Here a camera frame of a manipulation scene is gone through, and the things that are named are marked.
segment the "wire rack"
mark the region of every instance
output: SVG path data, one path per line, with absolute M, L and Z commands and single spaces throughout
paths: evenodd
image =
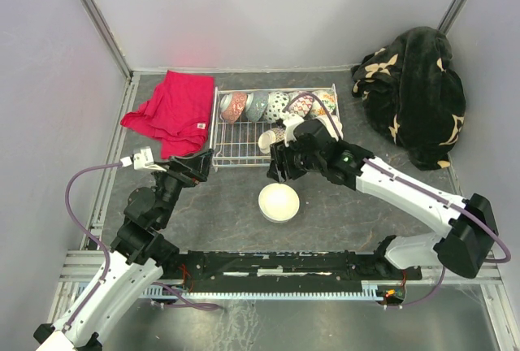
M 314 92 L 320 89 L 334 94 L 336 110 L 334 115 L 340 118 L 338 111 L 338 97 L 336 87 L 295 88 L 295 89 L 234 89 L 219 90 L 215 88 L 213 101 L 213 121 L 211 124 L 210 143 L 214 150 L 213 167 L 217 171 L 220 167 L 265 167 L 269 166 L 271 156 L 263 154 L 258 148 L 258 138 L 262 133 L 275 126 L 275 123 L 265 121 L 249 122 L 242 114 L 235 123 L 228 123 L 220 116 L 220 99 L 228 93 L 256 93 L 267 91 L 268 93 L 282 92 L 293 93 L 295 91 Z

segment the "red towel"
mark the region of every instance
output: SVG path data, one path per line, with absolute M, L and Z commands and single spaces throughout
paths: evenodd
M 210 76 L 168 71 L 152 98 L 121 124 L 161 141 L 161 158 L 198 152 L 208 138 L 214 87 Z

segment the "white wall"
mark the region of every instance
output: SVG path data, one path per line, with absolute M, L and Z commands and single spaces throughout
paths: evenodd
M 79 234 L 64 190 L 100 163 L 125 79 L 79 0 L 0 0 L 0 349 L 36 349 L 67 249 Z M 98 176 L 78 180 L 89 216 Z
M 133 69 L 361 61 L 451 0 L 95 0 Z
M 520 322 L 518 0 L 468 0 L 448 38 L 467 99 L 453 165 L 465 195 L 481 193 L 492 202 L 500 237 L 513 254 L 500 273 Z

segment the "floral blanket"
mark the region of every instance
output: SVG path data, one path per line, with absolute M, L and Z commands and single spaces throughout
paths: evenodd
M 433 28 L 413 28 L 352 69 L 352 95 L 362 98 L 374 130 L 406 149 L 421 170 L 449 166 L 464 124 L 462 82 L 449 68 L 451 46 Z

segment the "robotic arm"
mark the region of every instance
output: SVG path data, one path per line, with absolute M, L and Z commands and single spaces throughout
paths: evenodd
M 348 251 L 334 253 L 336 256 L 331 256 L 330 262 L 325 257 L 318 258 L 320 267 L 316 268 L 323 271 L 323 266 L 330 263 L 333 271 L 339 271 L 338 274 L 347 275 L 358 282 L 381 276 L 373 270 L 373 263 L 376 263 L 376 267 L 380 266 L 379 258 L 382 257 L 385 261 L 383 266 L 389 264 L 398 275 L 401 272 L 396 269 L 408 269 L 407 272 L 411 274 L 410 267 L 435 266 L 440 263 L 466 278 L 477 275 L 497 239 L 495 219 L 486 198 L 475 194 L 467 200 L 435 190 L 400 173 L 370 151 L 343 141 L 317 119 L 304 121 L 292 116 L 284 121 L 284 126 L 285 140 L 271 145 L 271 165 L 267 172 L 269 177 L 281 183 L 298 179 L 307 172 L 318 172 L 333 184 L 374 195 L 393 204 L 432 230 L 420 236 L 388 236 L 373 255 L 364 255 L 365 258 L 360 259 L 362 265 L 357 267 L 364 266 L 363 272 L 344 269 L 345 258 L 347 263 L 352 263 L 352 260 L 362 256 L 356 257 L 355 253 Z M 154 281 L 166 273 L 172 274 L 172 269 L 176 270 L 184 262 L 192 261 L 197 265 L 204 263 L 197 260 L 205 260 L 207 257 L 204 255 L 211 253 L 180 253 L 158 231 L 166 227 L 180 191 L 207 180 L 211 156 L 212 151 L 208 151 L 188 160 L 173 159 L 166 163 L 154 163 L 150 149 L 142 149 L 132 160 L 124 159 L 125 165 L 133 164 L 136 169 L 154 171 L 155 186 L 138 188 L 130 194 L 123 226 L 111 245 L 108 260 L 62 318 L 53 324 L 42 324 L 37 329 L 34 336 L 42 343 L 39 350 L 101 351 L 114 325 Z M 211 273 L 211 279 L 215 278 L 213 274 L 225 275 L 225 272 L 219 272 L 222 268 L 227 273 L 238 268 L 234 271 L 242 275 L 247 275 L 243 271 L 251 271 L 252 266 L 246 266 L 242 261 L 255 260 L 254 254 L 253 257 L 243 253 L 240 257 L 232 253 L 225 254 L 217 257 L 217 262 L 221 262 L 222 266 Z M 298 255 L 293 258 L 284 256 L 286 258 L 277 260 L 290 259 L 294 271 L 294 267 L 299 266 Z M 305 272 L 300 275 L 308 273 L 306 266 L 312 263 L 310 255 L 305 258 L 305 264 L 301 260 L 299 267 Z M 260 260 L 260 265 L 253 265 L 255 268 L 268 263 Z M 336 275 L 333 277 L 334 285 L 338 287 Z M 267 276 L 231 278 L 236 281 L 253 280 L 256 284 L 268 280 Z M 276 282 L 274 285 L 279 288 L 282 283 Z

